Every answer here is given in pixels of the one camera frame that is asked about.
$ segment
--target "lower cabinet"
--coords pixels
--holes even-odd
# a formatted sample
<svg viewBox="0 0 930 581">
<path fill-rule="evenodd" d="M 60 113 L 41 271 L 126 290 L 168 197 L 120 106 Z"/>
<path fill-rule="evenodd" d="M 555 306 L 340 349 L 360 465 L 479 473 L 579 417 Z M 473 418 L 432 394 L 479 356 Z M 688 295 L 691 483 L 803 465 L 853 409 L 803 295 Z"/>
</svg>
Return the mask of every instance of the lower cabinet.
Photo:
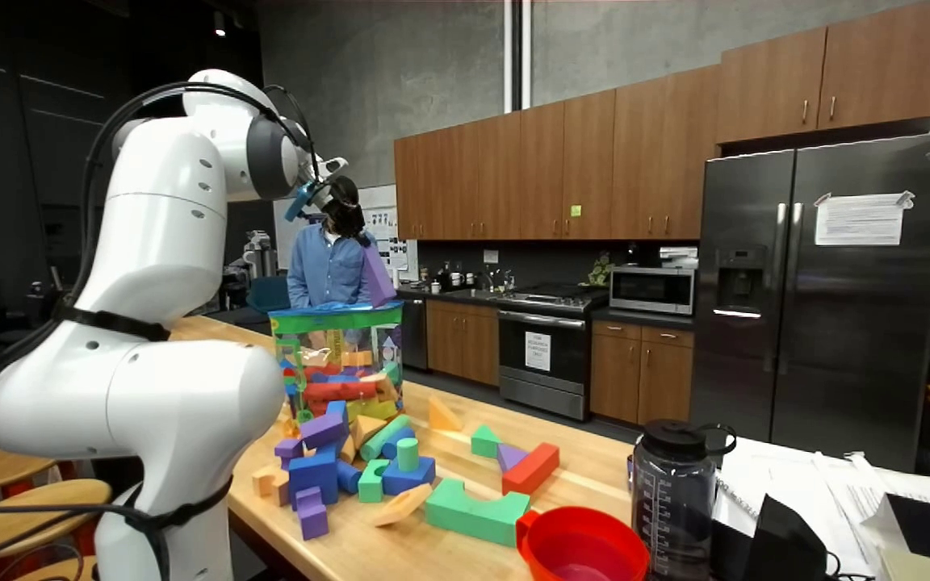
<svg viewBox="0 0 930 581">
<path fill-rule="evenodd" d="M 599 318 L 592 409 L 622 423 L 688 418 L 691 356 L 691 331 Z"/>
<path fill-rule="evenodd" d="M 497 309 L 476 303 L 428 303 L 429 369 L 484 388 L 497 388 Z"/>
</svg>

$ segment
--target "wooden table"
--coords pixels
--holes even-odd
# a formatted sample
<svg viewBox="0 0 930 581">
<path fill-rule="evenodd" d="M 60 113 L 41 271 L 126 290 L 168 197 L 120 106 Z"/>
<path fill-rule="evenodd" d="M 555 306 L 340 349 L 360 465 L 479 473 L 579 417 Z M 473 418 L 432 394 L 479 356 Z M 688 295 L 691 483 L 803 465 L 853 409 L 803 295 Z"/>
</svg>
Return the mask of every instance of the wooden table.
<svg viewBox="0 0 930 581">
<path fill-rule="evenodd" d="M 236 340 L 270 349 L 267 334 L 205 317 L 184 318 L 176 329 L 176 340 Z M 432 402 L 452 409 L 465 431 L 429 430 L 428 418 Z M 629 444 L 411 381 L 405 381 L 405 408 L 419 434 L 419 453 L 437 458 L 437 473 L 463 477 L 476 496 L 500 496 L 497 461 L 468 453 L 468 431 L 484 423 L 503 443 L 521 448 L 533 448 L 538 443 L 563 448 L 563 469 L 533 500 L 536 511 L 581 502 L 629 524 Z M 382 511 L 382 502 L 360 502 L 356 496 L 342 496 L 336 505 L 330 505 L 330 537 L 305 541 L 297 517 L 289 505 L 257 496 L 253 488 L 253 473 L 257 469 L 279 465 L 279 438 L 279 430 L 270 430 L 241 453 L 231 491 L 231 511 L 274 551 L 294 562 L 306 579 L 531 579 L 523 557 L 514 547 L 432 529 L 419 513 L 398 524 L 395 529 L 376 529 L 372 517 Z"/>
</svg>

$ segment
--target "red block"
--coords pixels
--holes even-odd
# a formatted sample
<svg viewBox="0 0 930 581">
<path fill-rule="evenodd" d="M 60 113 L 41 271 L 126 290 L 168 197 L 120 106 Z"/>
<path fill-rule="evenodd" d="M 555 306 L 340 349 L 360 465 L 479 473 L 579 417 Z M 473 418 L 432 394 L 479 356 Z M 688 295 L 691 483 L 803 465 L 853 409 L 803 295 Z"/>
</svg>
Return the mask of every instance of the red block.
<svg viewBox="0 0 930 581">
<path fill-rule="evenodd" d="M 559 469 L 559 444 L 536 444 L 521 465 L 500 473 L 500 493 L 521 491 L 533 493 L 538 483 L 547 483 Z"/>
</svg>

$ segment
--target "blue shirt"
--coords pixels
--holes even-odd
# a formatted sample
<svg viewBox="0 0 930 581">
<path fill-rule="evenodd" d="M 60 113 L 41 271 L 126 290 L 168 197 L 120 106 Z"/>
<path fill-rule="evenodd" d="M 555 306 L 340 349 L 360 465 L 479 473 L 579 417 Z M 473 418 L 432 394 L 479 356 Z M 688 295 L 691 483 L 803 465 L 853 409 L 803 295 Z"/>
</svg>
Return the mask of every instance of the blue shirt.
<svg viewBox="0 0 930 581">
<path fill-rule="evenodd" d="M 364 276 L 364 246 L 360 240 L 325 240 L 320 222 L 311 222 L 291 256 L 291 306 L 360 303 Z"/>
</svg>

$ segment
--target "microwave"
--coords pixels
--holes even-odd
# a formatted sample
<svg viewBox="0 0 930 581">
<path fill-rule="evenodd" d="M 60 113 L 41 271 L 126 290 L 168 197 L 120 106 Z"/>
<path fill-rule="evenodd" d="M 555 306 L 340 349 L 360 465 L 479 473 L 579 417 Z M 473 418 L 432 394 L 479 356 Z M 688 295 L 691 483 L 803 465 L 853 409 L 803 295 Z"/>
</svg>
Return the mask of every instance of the microwave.
<svg viewBox="0 0 930 581">
<path fill-rule="evenodd" d="M 696 317 L 696 276 L 696 264 L 617 264 L 607 287 L 607 306 Z"/>
</svg>

